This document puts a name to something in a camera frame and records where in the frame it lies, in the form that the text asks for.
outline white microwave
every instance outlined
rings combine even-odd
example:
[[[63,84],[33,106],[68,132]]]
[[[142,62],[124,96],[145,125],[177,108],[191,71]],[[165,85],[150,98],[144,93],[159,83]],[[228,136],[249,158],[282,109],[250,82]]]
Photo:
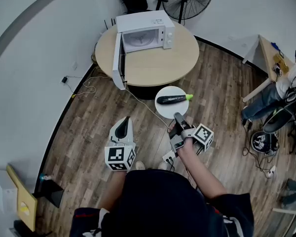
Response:
[[[125,89],[126,54],[155,47],[172,48],[175,26],[164,10],[118,16],[116,26],[112,77],[119,89]]]

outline wooden floor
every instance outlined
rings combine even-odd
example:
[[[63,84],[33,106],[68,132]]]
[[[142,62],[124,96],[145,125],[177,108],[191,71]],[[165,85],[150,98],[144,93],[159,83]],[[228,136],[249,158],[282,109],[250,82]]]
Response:
[[[214,131],[211,148],[200,159],[218,177],[230,193],[250,192],[255,216],[255,236],[277,236],[278,226],[270,224],[271,209],[278,207],[281,186],[288,177],[296,180],[296,156],[289,155],[289,128],[279,132],[280,150],[272,163],[275,178],[266,179],[255,167],[254,158],[242,156],[245,140],[240,111],[242,97],[265,80],[265,74],[237,58],[199,42],[200,55],[194,69],[172,85],[193,94],[186,114],[187,121],[203,123]],[[164,124],[127,91],[121,91],[111,79],[92,79],[95,94],[75,97],[57,132],[44,173],[65,189],[59,209],[41,198],[38,203],[37,228],[53,231],[51,236],[68,236],[73,212],[78,207],[95,207],[111,172],[104,163],[104,146],[110,128],[121,118],[131,116],[137,144],[137,159],[146,167],[156,168],[170,150]],[[154,101],[145,101],[155,111]],[[255,122],[254,129],[259,129]],[[177,159],[176,172],[187,177]]]

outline black shirt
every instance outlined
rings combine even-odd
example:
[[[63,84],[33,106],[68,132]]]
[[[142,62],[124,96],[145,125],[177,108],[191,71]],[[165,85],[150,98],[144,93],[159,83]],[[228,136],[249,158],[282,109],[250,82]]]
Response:
[[[239,221],[244,237],[253,236],[254,218],[249,194],[226,194],[206,200],[177,173],[135,170],[126,175],[119,202],[105,215],[102,236],[226,237],[223,215]],[[96,217],[93,220],[79,217],[78,221],[84,220],[85,224],[78,224],[76,216],[75,212],[71,236],[82,236],[90,230],[88,228],[97,229]]]

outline wooden desk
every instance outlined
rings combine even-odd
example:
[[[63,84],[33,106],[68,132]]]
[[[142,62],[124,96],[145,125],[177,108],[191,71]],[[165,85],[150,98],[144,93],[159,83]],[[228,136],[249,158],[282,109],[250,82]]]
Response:
[[[174,47],[152,48],[130,52],[126,56],[126,81],[133,86],[158,86],[171,83],[190,72],[195,66],[199,47],[195,37],[182,25],[175,25]],[[108,29],[95,49],[102,71],[112,77],[117,28]]]
[[[249,101],[251,98],[257,95],[260,91],[266,88],[270,83],[277,81],[276,73],[272,70],[272,68],[273,68],[273,65],[275,64],[273,57],[275,54],[278,53],[278,50],[276,50],[271,45],[271,42],[269,42],[267,39],[265,39],[261,35],[258,35],[257,41],[249,50],[249,52],[243,59],[242,63],[245,64],[247,62],[248,58],[254,54],[256,48],[259,45],[263,52],[263,58],[264,58],[265,66],[267,69],[268,79],[266,79],[259,87],[257,87],[254,91],[252,91],[249,95],[245,96],[242,99],[243,102]],[[284,55],[284,61],[289,68],[291,68],[294,65],[293,62],[289,58],[287,58],[286,55]]]
[[[20,219],[27,225],[31,231],[35,231],[35,219],[36,219],[36,208],[37,199],[27,191],[22,181],[16,175],[14,169],[11,165],[6,166],[6,171],[8,172],[10,178],[14,182],[15,186],[18,188],[18,198],[17,198],[17,214]],[[21,203],[25,203],[28,207],[30,214],[26,215],[21,210]]]

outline person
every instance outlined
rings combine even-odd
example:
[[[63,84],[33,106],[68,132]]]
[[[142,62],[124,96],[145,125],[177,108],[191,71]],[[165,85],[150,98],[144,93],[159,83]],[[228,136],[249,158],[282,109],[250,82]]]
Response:
[[[290,191],[296,191],[296,181],[292,180],[292,179],[288,179],[287,180],[287,188]],[[280,201],[282,203],[283,206],[286,206],[288,204],[294,203],[296,201],[296,192],[293,194],[290,194],[288,196],[283,196],[280,198]]]
[[[250,105],[241,111],[241,120],[245,124],[247,120],[254,121],[274,111],[285,99],[289,87],[296,87],[296,60],[289,72],[281,76],[277,82],[269,84],[261,95]]]
[[[167,170],[116,171],[98,209],[75,210],[70,236],[252,237],[250,194],[228,194],[191,138],[177,152],[201,192]]]

